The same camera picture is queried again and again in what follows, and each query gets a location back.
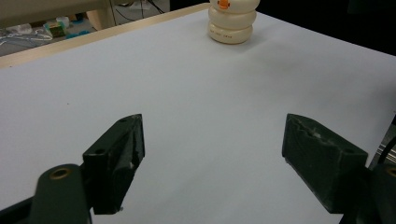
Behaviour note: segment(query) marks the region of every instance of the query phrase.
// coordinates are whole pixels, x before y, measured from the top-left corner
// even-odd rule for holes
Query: floor
[[[158,15],[162,13],[162,11],[170,11],[169,0],[153,0],[153,3],[158,9],[145,0],[135,0],[134,3],[130,3],[126,6],[113,7],[116,24],[122,25],[124,23]],[[10,33],[4,29],[0,30],[0,57],[66,39],[65,36],[62,36],[53,38],[51,41],[40,40],[42,36],[35,35],[35,32],[39,35],[47,35],[42,26],[33,27],[32,35],[24,36],[30,39],[1,38],[10,35]],[[90,21],[84,18],[82,21],[70,22],[70,27],[66,29],[66,32],[71,35],[80,35],[96,32],[96,30],[92,27]]]

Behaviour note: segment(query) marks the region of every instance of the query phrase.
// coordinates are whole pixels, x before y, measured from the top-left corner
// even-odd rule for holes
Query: white table
[[[0,70],[0,209],[142,113],[146,158],[93,223],[338,223],[281,157],[288,113],[373,157],[396,107],[396,58],[259,14],[248,42],[199,11]]]

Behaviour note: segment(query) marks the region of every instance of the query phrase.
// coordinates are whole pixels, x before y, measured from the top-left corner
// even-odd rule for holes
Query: ribbed container
[[[224,44],[240,44],[253,33],[256,7],[260,0],[210,0],[207,31]]]

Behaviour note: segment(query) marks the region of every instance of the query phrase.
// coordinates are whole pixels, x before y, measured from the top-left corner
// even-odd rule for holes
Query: orange logo
[[[227,9],[230,6],[228,0],[219,0],[218,5],[221,9]]]

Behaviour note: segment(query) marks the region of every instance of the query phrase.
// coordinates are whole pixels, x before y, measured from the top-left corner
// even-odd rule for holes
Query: tabletop
[[[396,58],[260,13],[249,41],[220,44],[200,7],[3,63],[0,209],[141,113],[147,153],[124,209],[93,223],[339,222],[281,156],[286,115],[319,121],[370,161],[394,116]]]

